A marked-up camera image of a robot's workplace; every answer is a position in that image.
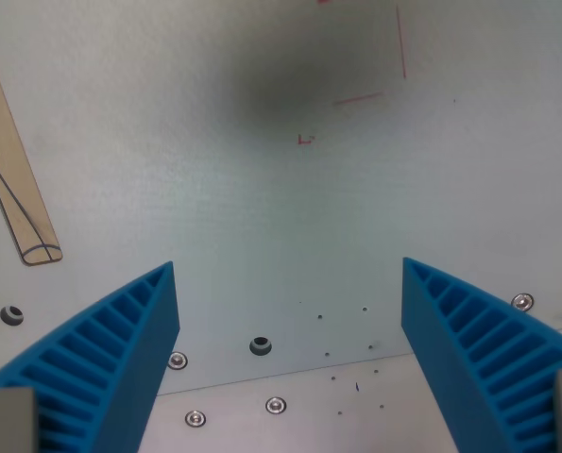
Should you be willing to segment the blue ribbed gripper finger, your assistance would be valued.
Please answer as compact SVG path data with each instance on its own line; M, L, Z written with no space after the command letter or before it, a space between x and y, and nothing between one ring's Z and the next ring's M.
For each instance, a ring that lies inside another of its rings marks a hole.
M562 333L410 258L401 327L459 451L557 451Z
M167 262L0 368L0 389L35 392L41 452L135 452L178 335L174 267Z

